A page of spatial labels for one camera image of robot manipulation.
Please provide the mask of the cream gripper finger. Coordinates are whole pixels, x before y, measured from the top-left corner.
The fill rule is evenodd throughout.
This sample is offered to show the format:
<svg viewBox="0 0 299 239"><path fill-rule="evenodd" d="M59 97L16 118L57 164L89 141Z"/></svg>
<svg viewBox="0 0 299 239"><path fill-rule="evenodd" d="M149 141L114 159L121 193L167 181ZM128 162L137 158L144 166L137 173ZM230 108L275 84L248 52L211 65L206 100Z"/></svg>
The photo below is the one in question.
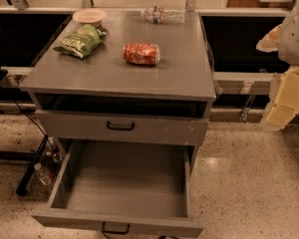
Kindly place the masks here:
<svg viewBox="0 0 299 239"><path fill-rule="evenodd" d="M270 30L261 40L258 41L256 49L260 52L277 52L279 48L281 24Z"/></svg>
<svg viewBox="0 0 299 239"><path fill-rule="evenodd" d="M280 76L273 107L265 121L276 128L288 125L299 112L299 66L290 66Z"/></svg>

